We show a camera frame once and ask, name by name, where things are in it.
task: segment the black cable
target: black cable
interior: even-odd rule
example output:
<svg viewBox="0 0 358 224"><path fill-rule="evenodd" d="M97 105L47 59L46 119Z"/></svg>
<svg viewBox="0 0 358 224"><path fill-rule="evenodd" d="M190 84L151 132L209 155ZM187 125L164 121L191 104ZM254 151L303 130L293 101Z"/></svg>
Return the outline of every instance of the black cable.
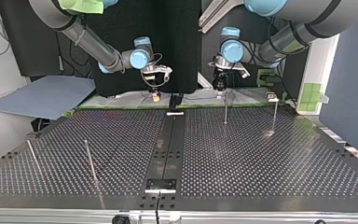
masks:
<svg viewBox="0 0 358 224"><path fill-rule="evenodd" d="M74 58L74 55L72 54L72 45L74 45L75 43L73 43L72 41L69 42L69 57L71 58L72 62L74 62L75 64L81 66L81 67L84 67L86 66L90 59L87 59L84 63L79 63L75 58Z"/></svg>
<svg viewBox="0 0 358 224"><path fill-rule="evenodd" d="M283 75L282 75L281 69L280 69L281 65L282 65L282 62L280 62L280 63L278 64L278 66L277 66L278 76L279 76L279 78L281 79L281 83L282 83L282 85L283 85L283 87L284 87L284 90L287 92L287 95L291 98L291 100L293 101L293 103L294 103L295 106L297 107L297 102L295 102L295 98L290 94L289 90L287 89L286 85L284 84Z"/></svg>

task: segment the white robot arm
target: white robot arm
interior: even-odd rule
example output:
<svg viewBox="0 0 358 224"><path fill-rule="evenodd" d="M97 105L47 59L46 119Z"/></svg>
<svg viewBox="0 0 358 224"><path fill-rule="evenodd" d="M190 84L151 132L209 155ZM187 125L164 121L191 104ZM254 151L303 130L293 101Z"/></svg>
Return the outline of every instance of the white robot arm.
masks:
<svg viewBox="0 0 358 224"><path fill-rule="evenodd" d="M358 0L214 0L200 18L201 31L207 33L232 8L243 5L260 16L288 20L289 24L266 43L253 47L239 40L238 29L225 28L220 53L230 63L249 63L254 58L250 49L255 48L257 64L274 66L315 39L338 35L358 21Z"/></svg>
<svg viewBox="0 0 358 224"><path fill-rule="evenodd" d="M118 52L104 43L78 15L63 10L57 0L29 0L36 15L50 28L62 32L75 44L85 50L99 62L104 73L115 73L135 68L148 85L156 101L159 99L159 87L170 80L172 69L157 65L151 41L148 37L134 40L134 49ZM156 83L156 74L163 73L164 82Z"/></svg>

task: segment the black bracket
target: black bracket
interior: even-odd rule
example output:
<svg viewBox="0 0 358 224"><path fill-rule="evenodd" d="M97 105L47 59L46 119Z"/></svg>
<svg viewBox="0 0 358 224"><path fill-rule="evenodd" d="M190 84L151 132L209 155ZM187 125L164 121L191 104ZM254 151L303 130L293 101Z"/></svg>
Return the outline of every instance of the black bracket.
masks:
<svg viewBox="0 0 358 224"><path fill-rule="evenodd" d="M175 179L148 179L146 184L146 193L171 194L176 193Z"/></svg>

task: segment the metal post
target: metal post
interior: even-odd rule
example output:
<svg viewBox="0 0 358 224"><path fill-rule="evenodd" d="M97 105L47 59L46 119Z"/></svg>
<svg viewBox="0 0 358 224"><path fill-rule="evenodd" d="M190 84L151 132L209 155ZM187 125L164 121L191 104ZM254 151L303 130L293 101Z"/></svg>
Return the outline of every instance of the metal post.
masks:
<svg viewBox="0 0 358 224"><path fill-rule="evenodd" d="M90 145L89 145L89 141L88 140L84 140L84 145L86 147L87 150L87 155L89 157L89 166L91 167L91 171L92 171L92 175L94 177L95 181L98 181L97 179L97 174L95 173L95 169L94 169L94 162L92 161L92 157L91 157L91 151L90 151Z"/></svg>
<svg viewBox="0 0 358 224"><path fill-rule="evenodd" d="M34 160L37 160L36 154L34 154L34 148L33 148L32 144L31 144L31 141L27 140L27 144L28 144L28 148L31 150L32 158Z"/></svg>

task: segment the gray mat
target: gray mat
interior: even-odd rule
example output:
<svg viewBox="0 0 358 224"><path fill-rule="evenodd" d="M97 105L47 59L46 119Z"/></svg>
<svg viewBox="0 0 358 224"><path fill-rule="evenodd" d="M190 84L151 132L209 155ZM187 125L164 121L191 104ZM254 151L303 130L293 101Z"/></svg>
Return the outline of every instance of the gray mat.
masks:
<svg viewBox="0 0 358 224"><path fill-rule="evenodd" d="M43 77L0 99L0 112L58 119L94 89L94 81L86 78Z"/></svg>

